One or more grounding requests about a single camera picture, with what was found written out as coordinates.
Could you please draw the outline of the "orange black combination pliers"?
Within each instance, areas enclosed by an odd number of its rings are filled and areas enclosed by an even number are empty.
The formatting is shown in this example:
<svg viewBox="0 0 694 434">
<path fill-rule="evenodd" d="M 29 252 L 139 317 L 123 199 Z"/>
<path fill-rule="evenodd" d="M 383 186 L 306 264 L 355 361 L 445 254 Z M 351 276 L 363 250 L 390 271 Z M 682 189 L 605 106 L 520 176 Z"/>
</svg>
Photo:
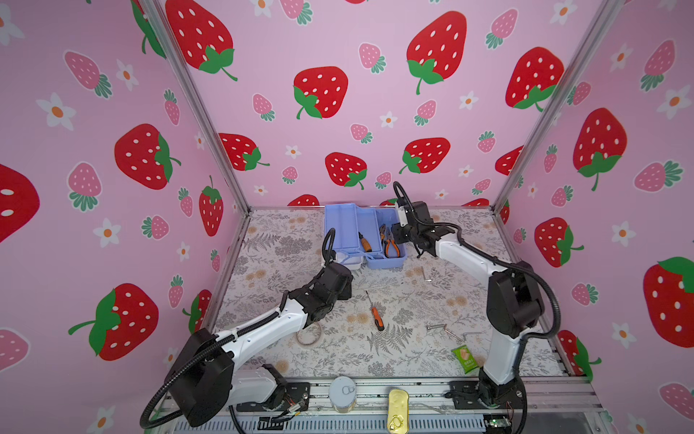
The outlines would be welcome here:
<svg viewBox="0 0 694 434">
<path fill-rule="evenodd" d="M 401 258 L 402 254 L 399 249 L 399 245 L 395 242 L 392 230 L 386 226 L 384 229 L 384 254 L 388 259 Z"/>
</svg>

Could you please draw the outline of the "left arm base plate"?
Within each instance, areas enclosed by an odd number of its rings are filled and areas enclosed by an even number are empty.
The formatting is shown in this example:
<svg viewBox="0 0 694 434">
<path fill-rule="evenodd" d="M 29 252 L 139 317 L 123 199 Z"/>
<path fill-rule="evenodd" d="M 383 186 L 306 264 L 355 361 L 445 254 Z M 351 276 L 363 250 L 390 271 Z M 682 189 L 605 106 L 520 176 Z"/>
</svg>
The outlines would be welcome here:
<svg viewBox="0 0 694 434">
<path fill-rule="evenodd" d="M 280 385 L 263 403 L 240 403 L 238 412 L 303 412 L 310 403 L 311 383 Z"/>
</svg>

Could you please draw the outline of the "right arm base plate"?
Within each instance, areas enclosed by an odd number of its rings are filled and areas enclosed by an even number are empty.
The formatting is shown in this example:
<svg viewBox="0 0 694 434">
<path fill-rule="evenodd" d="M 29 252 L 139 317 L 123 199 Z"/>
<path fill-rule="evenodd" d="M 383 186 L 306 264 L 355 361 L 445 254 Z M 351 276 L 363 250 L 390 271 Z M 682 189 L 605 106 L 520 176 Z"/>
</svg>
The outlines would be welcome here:
<svg viewBox="0 0 694 434">
<path fill-rule="evenodd" d="M 527 404 L 518 380 L 503 385 L 475 379 L 451 381 L 444 397 L 457 410 L 522 410 Z"/>
</svg>

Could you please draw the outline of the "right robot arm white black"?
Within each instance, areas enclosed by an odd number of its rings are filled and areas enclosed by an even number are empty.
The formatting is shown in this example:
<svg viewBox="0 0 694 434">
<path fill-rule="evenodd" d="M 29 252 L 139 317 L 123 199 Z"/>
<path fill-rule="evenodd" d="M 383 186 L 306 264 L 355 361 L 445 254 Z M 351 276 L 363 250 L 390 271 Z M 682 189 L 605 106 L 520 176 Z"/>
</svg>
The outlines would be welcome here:
<svg viewBox="0 0 694 434">
<path fill-rule="evenodd" d="M 520 365 L 531 339 L 549 340 L 560 330 L 560 304 L 549 284 L 526 262 L 507 262 L 467 242 L 462 229 L 436 222 L 426 203 L 397 200 L 395 240 L 411 243 L 462 269 L 486 285 L 486 317 L 493 328 L 491 347 L 477 383 L 479 401 L 497 407 L 522 388 Z"/>
</svg>

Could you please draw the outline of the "white pink blue tool box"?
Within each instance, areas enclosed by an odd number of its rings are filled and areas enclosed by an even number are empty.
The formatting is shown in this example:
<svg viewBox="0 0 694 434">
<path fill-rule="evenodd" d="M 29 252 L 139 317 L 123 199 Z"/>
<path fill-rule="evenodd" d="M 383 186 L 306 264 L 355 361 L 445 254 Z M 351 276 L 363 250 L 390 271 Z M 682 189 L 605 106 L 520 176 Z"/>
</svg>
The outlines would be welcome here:
<svg viewBox="0 0 694 434">
<path fill-rule="evenodd" d="M 335 229 L 334 260 L 351 271 L 365 264 L 370 269 L 397 269 L 407 258 L 405 246 L 386 250 L 383 231 L 394 234 L 398 213 L 390 208 L 361 208 L 356 204 L 325 206 L 324 231 Z"/>
</svg>

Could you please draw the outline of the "small orange screwdriver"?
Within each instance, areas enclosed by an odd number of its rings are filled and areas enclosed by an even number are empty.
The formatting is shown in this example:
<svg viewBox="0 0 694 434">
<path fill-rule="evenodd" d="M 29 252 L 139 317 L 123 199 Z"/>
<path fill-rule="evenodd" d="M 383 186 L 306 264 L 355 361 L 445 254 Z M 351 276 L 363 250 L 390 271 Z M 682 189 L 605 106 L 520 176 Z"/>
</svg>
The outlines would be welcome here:
<svg viewBox="0 0 694 434">
<path fill-rule="evenodd" d="M 370 311 L 372 311 L 374 324 L 376 325 L 377 330 L 378 331 L 384 331 L 385 325 L 384 325 L 383 319 L 381 317 L 381 314 L 379 313 L 379 310 L 377 309 L 375 304 L 372 302 L 372 299 L 370 298 L 369 292 L 366 291 L 365 294 L 366 294 L 367 299 L 370 302 Z"/>
</svg>

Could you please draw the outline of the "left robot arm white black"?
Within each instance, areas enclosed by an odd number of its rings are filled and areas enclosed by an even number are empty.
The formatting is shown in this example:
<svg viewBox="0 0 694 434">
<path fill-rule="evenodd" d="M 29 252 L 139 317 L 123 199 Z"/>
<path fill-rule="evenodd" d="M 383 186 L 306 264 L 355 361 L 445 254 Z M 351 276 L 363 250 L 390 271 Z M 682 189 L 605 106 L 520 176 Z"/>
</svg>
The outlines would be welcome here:
<svg viewBox="0 0 694 434">
<path fill-rule="evenodd" d="M 229 405 L 233 396 L 242 403 L 263 403 L 271 390 L 252 398 L 234 376 L 249 359 L 286 336 L 321 321 L 339 300 L 352 296 L 352 271 L 331 262 L 309 283 L 283 294 L 278 307 L 218 334 L 203 328 L 186 342 L 164 384 L 144 408 L 139 425 L 151 430 L 183 417 L 199 427 Z"/>
</svg>

